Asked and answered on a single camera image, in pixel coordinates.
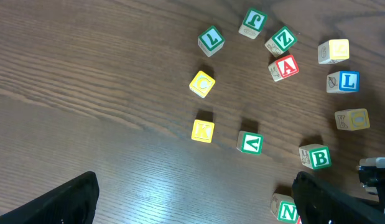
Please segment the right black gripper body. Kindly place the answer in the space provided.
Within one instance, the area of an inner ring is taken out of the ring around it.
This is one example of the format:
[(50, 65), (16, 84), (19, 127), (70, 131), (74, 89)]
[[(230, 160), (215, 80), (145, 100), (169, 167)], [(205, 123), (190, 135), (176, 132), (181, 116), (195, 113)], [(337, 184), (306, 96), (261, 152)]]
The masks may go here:
[(379, 203), (384, 207), (385, 214), (385, 168), (376, 166), (359, 166), (359, 181), (365, 189), (376, 189)]

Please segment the red A block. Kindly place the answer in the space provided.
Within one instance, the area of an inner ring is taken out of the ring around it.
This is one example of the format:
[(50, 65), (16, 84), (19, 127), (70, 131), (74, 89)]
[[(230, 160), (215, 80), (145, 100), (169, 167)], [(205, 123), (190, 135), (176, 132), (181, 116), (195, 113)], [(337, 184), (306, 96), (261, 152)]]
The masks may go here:
[(275, 60), (268, 66), (269, 72), (275, 82), (299, 73), (299, 67), (293, 55), (287, 55)]

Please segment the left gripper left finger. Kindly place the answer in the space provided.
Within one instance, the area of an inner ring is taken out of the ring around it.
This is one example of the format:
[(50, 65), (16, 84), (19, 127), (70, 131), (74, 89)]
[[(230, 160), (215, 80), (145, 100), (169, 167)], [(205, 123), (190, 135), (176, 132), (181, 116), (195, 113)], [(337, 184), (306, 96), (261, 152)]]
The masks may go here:
[(85, 172), (27, 204), (0, 216), (7, 224), (92, 224), (100, 194), (98, 179)]

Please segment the blue L block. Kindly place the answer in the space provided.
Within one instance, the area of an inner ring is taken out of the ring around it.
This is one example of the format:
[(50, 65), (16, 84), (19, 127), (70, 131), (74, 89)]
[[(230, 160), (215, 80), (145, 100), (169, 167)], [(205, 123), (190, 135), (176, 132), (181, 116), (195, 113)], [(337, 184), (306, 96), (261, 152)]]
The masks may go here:
[(360, 73), (339, 71), (327, 75), (327, 93), (359, 92)]

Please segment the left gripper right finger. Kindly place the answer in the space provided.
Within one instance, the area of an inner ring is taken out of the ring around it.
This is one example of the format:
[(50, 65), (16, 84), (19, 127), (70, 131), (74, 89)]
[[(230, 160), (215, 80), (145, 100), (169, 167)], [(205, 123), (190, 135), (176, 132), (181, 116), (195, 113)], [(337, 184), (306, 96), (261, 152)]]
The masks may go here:
[(377, 207), (301, 171), (292, 184), (292, 198), (302, 223), (385, 224)]

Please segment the green N block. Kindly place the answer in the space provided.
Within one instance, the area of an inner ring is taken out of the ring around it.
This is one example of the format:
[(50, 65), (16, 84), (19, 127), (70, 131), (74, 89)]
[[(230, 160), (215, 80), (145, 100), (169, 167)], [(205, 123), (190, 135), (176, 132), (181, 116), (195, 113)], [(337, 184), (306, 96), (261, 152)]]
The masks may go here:
[(299, 218), (294, 199), (287, 195), (277, 193), (272, 195), (271, 212), (280, 222), (297, 223)]

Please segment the yellow O block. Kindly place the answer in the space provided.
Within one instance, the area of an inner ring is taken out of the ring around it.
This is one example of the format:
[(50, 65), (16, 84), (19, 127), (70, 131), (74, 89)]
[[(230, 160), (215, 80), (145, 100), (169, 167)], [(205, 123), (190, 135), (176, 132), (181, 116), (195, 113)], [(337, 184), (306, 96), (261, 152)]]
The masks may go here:
[(370, 128), (368, 111), (365, 108), (335, 112), (336, 127), (340, 130), (357, 131)]

